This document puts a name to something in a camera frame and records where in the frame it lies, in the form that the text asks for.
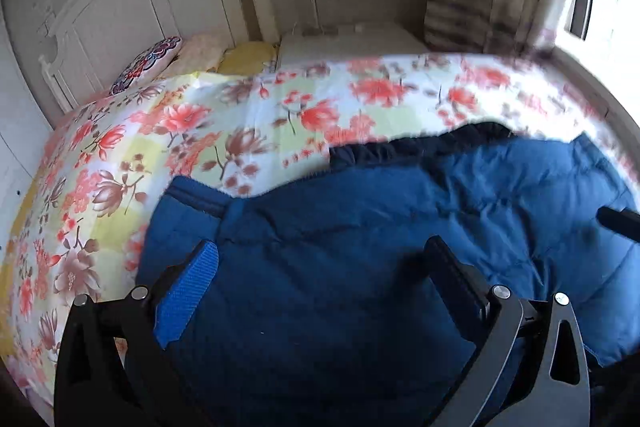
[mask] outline white nightstand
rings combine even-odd
[[[425,44],[395,23],[362,23],[338,26],[334,34],[282,37],[278,69],[326,60],[418,55],[428,51]]]

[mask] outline white headboard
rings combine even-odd
[[[232,47],[249,39],[257,20],[262,39],[277,42],[271,0],[244,1],[68,0],[48,32],[58,54],[51,63],[40,56],[42,74],[68,112],[108,89],[136,55],[163,38],[214,32]]]

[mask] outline metal bolt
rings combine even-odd
[[[80,295],[76,295],[74,299],[74,306],[84,306],[89,297],[86,296],[86,293],[81,293]]]
[[[569,297],[567,297],[564,293],[558,292],[554,295],[554,299],[561,306],[567,306],[569,304]]]
[[[498,299],[508,299],[511,297],[511,290],[507,288],[507,286],[497,285],[494,286],[492,292]]]
[[[131,291],[131,298],[134,301],[142,301],[147,295],[149,295],[149,290],[145,286],[136,286]]]

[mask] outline bedsheet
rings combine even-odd
[[[71,302],[130,291],[150,216],[178,174],[249,197],[325,168],[331,146],[483,120],[541,139],[586,132],[638,193],[616,136],[546,63],[428,54],[190,74],[79,108],[47,145],[6,248],[0,355],[18,386],[52,405]]]

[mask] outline blue jacket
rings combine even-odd
[[[638,346],[638,246],[598,225],[603,205],[634,201],[587,136],[466,126],[339,148],[329,172],[251,199],[176,178],[138,283],[215,241],[156,333],[222,425],[420,425],[474,349],[420,269],[432,235],[520,297],[569,295],[601,364]]]

